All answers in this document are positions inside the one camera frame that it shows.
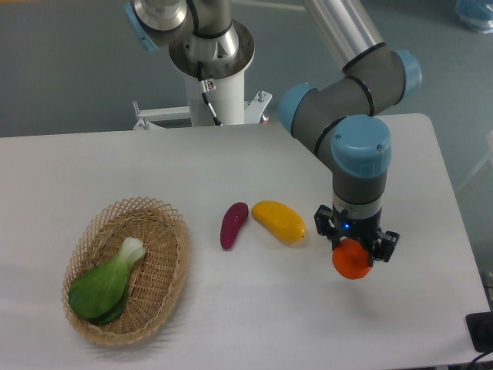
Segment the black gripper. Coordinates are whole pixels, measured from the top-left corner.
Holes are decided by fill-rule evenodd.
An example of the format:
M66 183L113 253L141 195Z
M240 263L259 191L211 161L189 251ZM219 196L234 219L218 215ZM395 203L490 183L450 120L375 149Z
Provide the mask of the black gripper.
M314 214L317 233L331 242L333 251L340 240L349 238L366 243L369 253L369 266L376 261L388 262L400 240L400 234L394 231L382 231L380 228L381 210L371 217L353 218L346 209L339 211L321 204Z

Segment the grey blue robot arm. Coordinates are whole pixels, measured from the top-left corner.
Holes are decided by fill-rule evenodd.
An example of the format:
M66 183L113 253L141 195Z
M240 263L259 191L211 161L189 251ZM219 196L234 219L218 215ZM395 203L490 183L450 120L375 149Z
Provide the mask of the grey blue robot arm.
M367 265L389 261L400 237L380 226L391 135L378 114L419 89L421 67L409 52L387 47L359 1L306 1L304 8L343 77L324 89L288 90L279 120L332 173L332 204L317 210L317 232L334 250L358 242ZM124 12L145 50L168 48L194 126L247 122L244 73L255 45L231 2L131 1Z

